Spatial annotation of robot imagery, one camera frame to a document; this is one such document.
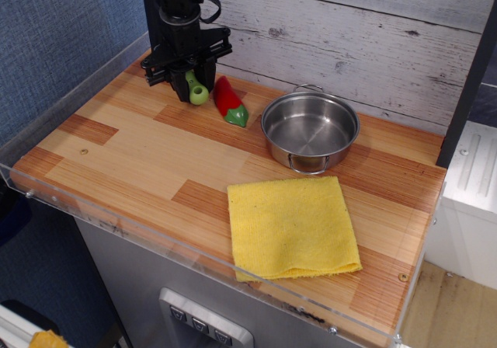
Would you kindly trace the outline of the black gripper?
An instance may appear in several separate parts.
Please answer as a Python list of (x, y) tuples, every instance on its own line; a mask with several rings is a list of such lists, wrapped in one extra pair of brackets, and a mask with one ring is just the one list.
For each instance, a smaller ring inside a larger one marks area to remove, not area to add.
[(141, 62), (149, 85), (168, 82), (179, 100), (189, 103), (186, 73), (211, 92), (215, 85), (217, 59), (232, 52), (227, 27), (203, 30), (196, 17), (188, 23), (166, 23), (160, 19), (162, 41)]

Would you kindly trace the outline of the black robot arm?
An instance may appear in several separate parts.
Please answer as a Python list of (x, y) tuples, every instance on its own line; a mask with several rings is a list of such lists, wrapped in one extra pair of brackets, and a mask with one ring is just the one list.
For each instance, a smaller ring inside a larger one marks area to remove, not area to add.
[(232, 52), (227, 27), (203, 30), (221, 14), (219, 0), (144, 0), (151, 53), (141, 67), (149, 85), (167, 82), (179, 100), (201, 104), (214, 88), (219, 57)]

